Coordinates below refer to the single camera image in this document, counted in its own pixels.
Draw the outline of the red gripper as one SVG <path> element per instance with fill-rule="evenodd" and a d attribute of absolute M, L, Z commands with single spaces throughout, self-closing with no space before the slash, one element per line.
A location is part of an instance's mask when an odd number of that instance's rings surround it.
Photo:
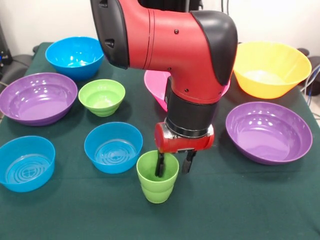
<path fill-rule="evenodd" d="M 155 125 L 154 130 L 155 145 L 159 150 L 157 152 L 157 163 L 155 168 L 155 176 L 162 177 L 165 169 L 165 154 L 175 154 L 178 152 L 187 151 L 187 156 L 183 161 L 182 173 L 188 174 L 196 156 L 196 151 L 209 149 L 214 142 L 214 128 L 211 124 L 207 134 L 200 138 L 189 138 L 180 136 L 172 132 L 164 122 L 159 122 Z"/>

